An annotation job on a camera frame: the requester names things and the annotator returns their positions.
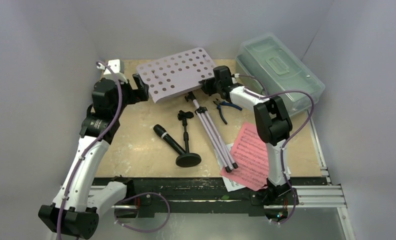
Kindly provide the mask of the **lilac folding music stand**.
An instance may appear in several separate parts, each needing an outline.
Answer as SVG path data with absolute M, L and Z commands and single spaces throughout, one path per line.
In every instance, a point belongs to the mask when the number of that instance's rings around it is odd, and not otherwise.
M 196 113 L 223 162 L 224 170 L 230 173 L 237 169 L 238 165 L 228 151 L 208 110 L 193 98 L 193 91 L 201 89 L 203 81 L 214 76 L 215 66 L 208 53 L 203 48 L 196 47 L 139 64 L 136 71 L 149 86 L 148 93 L 154 103 L 162 103 L 184 94 L 187 99 L 192 100 Z

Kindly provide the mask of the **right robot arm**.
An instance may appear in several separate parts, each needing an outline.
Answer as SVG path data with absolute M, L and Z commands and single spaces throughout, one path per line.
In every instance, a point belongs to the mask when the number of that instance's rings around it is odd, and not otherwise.
M 235 82 L 225 65 L 215 67 L 212 76 L 200 80 L 199 84 L 206 95 L 219 94 L 223 100 L 253 111 L 258 136 L 268 151 L 267 189 L 262 202 L 280 203 L 293 189 L 285 157 L 293 124 L 282 98 L 258 94 Z

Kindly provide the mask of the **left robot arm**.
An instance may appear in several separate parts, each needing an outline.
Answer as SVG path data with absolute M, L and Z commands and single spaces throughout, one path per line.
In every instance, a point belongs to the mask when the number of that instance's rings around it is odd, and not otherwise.
M 77 239 L 90 239 L 100 218 L 117 202 L 124 205 L 135 199 L 132 179 L 113 177 L 94 195 L 90 190 L 98 167 L 120 127 L 121 112 L 127 105 L 149 100 L 149 86 L 138 74 L 133 74 L 137 86 L 133 89 L 128 80 L 121 80 L 121 88 L 109 78 L 95 83 L 92 104 L 86 110 L 81 124 L 80 138 L 73 163 L 58 194 L 49 205 L 42 205 L 38 217 L 58 238 L 64 235 Z

